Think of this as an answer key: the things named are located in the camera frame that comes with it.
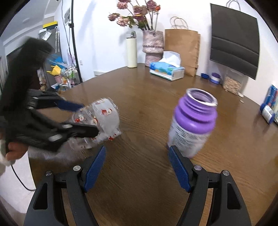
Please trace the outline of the person's left hand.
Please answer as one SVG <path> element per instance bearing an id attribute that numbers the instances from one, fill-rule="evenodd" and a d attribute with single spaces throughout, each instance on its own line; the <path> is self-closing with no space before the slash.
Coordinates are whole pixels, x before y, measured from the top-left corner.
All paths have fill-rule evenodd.
<path id="1" fill-rule="evenodd" d="M 16 160 L 22 158 L 28 148 L 28 145 L 18 142 L 9 142 L 7 144 L 4 135 L 1 133 L 1 164 L 10 166 Z"/>

